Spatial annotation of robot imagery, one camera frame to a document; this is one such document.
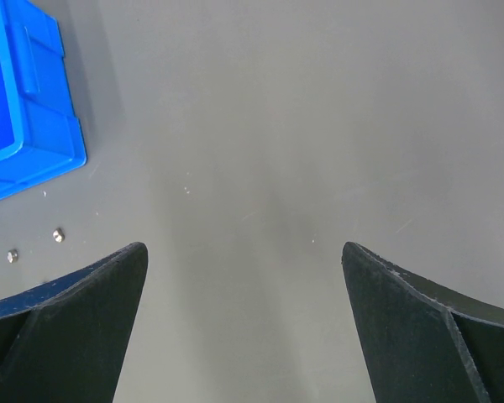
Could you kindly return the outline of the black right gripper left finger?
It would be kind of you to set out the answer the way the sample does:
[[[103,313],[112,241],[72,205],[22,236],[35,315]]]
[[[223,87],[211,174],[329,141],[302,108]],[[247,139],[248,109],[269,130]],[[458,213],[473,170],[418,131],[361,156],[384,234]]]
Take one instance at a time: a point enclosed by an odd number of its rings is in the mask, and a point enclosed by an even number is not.
[[[0,300],[0,402],[111,402],[148,269],[132,243]]]

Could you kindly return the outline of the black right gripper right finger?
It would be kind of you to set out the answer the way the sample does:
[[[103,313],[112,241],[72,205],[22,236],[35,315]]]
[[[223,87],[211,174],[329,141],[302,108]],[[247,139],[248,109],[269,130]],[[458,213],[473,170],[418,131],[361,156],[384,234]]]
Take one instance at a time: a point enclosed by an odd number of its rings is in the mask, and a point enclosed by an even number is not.
[[[378,402],[504,402],[504,309],[353,242],[341,263]]]

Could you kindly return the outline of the small silver nut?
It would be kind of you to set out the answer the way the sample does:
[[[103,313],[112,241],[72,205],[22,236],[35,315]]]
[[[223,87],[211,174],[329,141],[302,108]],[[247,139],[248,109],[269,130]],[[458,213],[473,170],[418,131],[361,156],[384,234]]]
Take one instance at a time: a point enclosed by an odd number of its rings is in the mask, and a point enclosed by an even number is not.
[[[10,264],[18,261],[18,251],[16,249],[10,249],[7,253],[7,260]]]
[[[57,243],[62,243],[65,240],[65,234],[61,228],[55,229],[52,233],[52,236]]]

